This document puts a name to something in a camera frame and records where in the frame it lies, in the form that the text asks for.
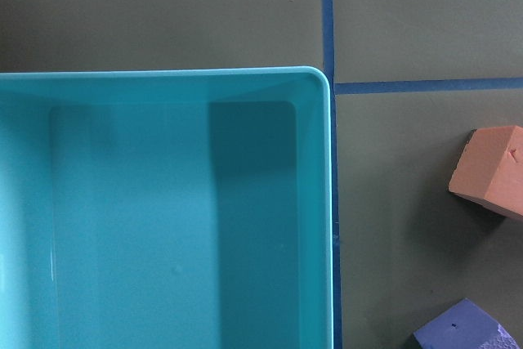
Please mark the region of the purple foam block left side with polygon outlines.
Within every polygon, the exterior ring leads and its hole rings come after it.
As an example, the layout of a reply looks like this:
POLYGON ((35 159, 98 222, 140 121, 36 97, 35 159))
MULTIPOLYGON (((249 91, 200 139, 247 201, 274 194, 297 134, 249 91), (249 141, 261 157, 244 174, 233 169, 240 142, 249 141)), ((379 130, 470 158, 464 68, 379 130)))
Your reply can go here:
POLYGON ((416 330, 413 336, 421 348, 521 348, 496 319, 467 298, 416 330))

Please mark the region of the orange foam block left side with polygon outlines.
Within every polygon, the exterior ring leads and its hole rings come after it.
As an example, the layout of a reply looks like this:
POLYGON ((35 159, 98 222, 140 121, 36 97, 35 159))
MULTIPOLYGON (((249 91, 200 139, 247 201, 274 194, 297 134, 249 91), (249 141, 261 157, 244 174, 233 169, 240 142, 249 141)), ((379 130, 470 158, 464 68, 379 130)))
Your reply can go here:
POLYGON ((490 211, 522 219, 522 128, 476 129, 464 146, 449 192, 490 211))

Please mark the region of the teal plastic bin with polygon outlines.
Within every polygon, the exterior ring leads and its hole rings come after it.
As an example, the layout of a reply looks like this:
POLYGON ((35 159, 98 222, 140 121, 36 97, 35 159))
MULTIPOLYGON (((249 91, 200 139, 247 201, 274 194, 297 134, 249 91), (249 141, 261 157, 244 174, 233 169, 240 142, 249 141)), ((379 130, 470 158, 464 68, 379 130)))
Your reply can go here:
POLYGON ((312 67, 1 77, 4 348, 331 348, 312 67))

